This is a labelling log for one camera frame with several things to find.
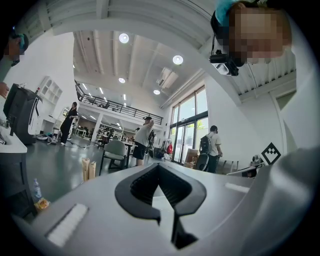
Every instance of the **white pillar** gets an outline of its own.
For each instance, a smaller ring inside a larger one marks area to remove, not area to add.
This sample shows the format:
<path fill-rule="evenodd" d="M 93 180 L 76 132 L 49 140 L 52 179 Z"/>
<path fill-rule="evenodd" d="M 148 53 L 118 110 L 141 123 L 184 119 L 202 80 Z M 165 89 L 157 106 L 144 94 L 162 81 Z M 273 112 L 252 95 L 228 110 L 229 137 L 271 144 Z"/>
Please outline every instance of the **white pillar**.
<path fill-rule="evenodd" d="M 100 123 L 101 123 L 101 121 L 102 121 L 102 117 L 103 117 L 103 116 L 104 116 L 104 114 L 100 113 L 100 114 L 99 114 L 99 117 L 98 117 L 98 119 L 97 119 L 97 121 L 96 121 L 96 124 L 95 124 L 95 127 L 94 127 L 94 131 L 93 131 L 93 134 L 92 134 L 92 139 L 91 139 L 92 142 L 95 142 L 95 141 L 96 141 L 97 133 L 98 133 L 98 131 L 99 131 Z"/>

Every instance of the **white t-shirt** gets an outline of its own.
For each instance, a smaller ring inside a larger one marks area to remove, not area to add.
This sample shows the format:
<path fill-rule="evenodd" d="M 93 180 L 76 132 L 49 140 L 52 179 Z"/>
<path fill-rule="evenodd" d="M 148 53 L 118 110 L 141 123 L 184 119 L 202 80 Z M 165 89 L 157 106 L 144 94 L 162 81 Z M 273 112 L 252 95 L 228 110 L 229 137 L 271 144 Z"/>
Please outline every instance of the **white t-shirt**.
<path fill-rule="evenodd" d="M 149 143 L 149 134 L 151 131 L 152 126 L 149 126 L 148 124 L 145 124 L 140 128 L 140 130 L 137 131 L 137 133 L 134 136 L 134 141 L 138 142 L 142 145 L 148 146 Z"/>
<path fill-rule="evenodd" d="M 281 111 L 298 148 L 309 149 L 320 142 L 319 66 L 310 45 L 288 16 L 292 35 L 291 50 L 296 63 L 296 94 Z"/>
<path fill-rule="evenodd" d="M 221 145 L 221 139 L 218 134 L 211 131 L 208 135 L 209 154 L 213 157 L 218 155 L 217 145 Z"/>

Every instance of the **black dress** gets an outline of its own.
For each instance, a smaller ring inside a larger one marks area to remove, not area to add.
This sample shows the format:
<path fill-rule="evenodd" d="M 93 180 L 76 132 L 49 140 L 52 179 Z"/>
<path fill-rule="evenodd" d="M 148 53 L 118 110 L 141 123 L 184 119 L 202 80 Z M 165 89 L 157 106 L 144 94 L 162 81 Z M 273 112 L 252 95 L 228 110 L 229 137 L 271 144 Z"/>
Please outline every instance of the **black dress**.
<path fill-rule="evenodd" d="M 60 130 L 62 132 L 62 137 L 61 137 L 61 142 L 66 143 L 68 139 L 68 135 L 70 132 L 70 127 L 72 125 L 72 121 L 74 118 L 70 118 L 70 116 L 77 116 L 77 109 L 75 108 L 74 110 L 70 110 L 66 118 L 64 119 L 63 123 L 60 126 Z"/>

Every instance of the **black backpack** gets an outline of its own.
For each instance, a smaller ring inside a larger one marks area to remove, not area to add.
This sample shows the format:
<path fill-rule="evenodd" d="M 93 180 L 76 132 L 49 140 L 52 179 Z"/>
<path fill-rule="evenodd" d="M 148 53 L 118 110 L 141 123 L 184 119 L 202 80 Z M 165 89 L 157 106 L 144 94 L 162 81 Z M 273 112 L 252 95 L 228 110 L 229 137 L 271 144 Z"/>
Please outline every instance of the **black backpack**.
<path fill-rule="evenodd" d="M 209 154 L 209 139 L 208 136 L 205 135 L 200 139 L 200 154 Z"/>

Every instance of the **plastic bottle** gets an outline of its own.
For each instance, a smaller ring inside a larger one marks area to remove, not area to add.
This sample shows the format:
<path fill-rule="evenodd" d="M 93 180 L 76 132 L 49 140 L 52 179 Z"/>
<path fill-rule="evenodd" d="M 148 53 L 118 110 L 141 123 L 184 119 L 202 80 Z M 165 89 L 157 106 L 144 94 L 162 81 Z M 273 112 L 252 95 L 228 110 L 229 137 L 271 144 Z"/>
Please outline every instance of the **plastic bottle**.
<path fill-rule="evenodd" d="M 34 178 L 33 180 L 33 190 L 35 198 L 39 201 L 42 198 L 42 194 L 37 178 Z"/>

